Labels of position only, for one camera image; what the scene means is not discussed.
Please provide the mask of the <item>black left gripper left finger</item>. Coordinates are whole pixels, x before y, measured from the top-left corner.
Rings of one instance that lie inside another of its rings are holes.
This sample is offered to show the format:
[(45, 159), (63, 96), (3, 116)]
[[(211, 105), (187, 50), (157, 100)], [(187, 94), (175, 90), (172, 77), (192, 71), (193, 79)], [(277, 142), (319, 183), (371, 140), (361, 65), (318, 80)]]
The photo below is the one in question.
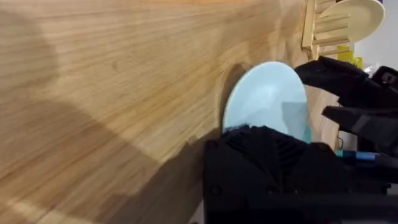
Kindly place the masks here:
[(282, 191), (272, 130), (242, 126), (205, 144), (203, 200), (206, 223), (260, 223), (262, 199)]

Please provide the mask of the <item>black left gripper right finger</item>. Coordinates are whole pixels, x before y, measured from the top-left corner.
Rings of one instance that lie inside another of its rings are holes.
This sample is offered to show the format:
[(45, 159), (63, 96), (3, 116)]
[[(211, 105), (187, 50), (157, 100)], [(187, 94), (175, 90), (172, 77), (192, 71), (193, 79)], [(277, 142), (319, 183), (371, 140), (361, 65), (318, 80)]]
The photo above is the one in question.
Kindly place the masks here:
[(329, 145), (276, 137), (280, 190), (301, 194), (386, 194), (390, 184), (349, 170)]

